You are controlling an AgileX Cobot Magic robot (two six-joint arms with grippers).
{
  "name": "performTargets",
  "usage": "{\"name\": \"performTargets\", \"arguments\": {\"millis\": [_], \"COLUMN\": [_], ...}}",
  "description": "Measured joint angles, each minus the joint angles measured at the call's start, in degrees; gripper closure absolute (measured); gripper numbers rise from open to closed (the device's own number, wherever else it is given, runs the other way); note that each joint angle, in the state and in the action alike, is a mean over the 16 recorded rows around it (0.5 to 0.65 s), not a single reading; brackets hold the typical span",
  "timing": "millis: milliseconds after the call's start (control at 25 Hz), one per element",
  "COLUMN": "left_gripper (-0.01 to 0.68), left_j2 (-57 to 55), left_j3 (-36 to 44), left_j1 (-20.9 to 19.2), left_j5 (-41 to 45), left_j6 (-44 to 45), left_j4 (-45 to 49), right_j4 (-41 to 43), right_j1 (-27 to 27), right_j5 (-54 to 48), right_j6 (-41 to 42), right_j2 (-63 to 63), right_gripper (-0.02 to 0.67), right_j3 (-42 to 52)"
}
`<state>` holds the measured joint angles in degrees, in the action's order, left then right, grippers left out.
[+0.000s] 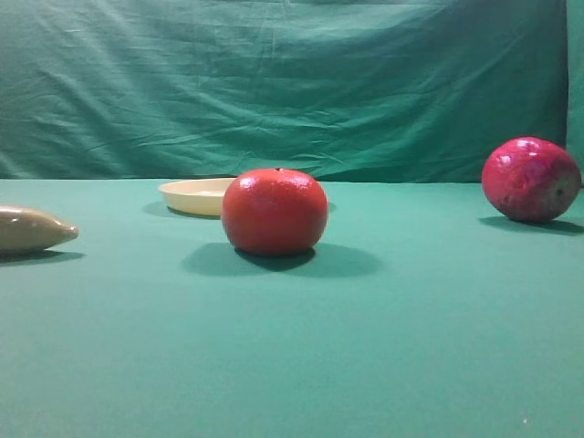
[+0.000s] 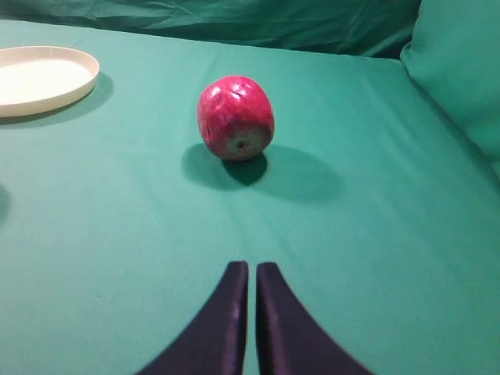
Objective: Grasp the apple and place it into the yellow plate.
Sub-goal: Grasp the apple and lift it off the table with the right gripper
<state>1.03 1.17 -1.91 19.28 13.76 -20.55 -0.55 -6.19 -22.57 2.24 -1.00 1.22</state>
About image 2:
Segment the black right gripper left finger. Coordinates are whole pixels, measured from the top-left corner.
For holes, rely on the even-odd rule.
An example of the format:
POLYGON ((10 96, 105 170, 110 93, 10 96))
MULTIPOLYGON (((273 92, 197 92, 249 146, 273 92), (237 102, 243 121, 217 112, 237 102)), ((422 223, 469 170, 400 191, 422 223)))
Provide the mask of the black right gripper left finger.
POLYGON ((242 374, 248 328, 248 264, 233 261, 206 303, 140 374, 242 374))

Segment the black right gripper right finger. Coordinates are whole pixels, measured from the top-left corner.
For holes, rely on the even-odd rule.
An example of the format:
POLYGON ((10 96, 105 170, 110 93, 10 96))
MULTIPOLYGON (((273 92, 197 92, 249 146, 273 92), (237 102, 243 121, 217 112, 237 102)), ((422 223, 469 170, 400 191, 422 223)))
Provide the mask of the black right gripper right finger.
POLYGON ((256 270, 256 347, 261 374, 370 374, 309 315, 274 262, 256 270))

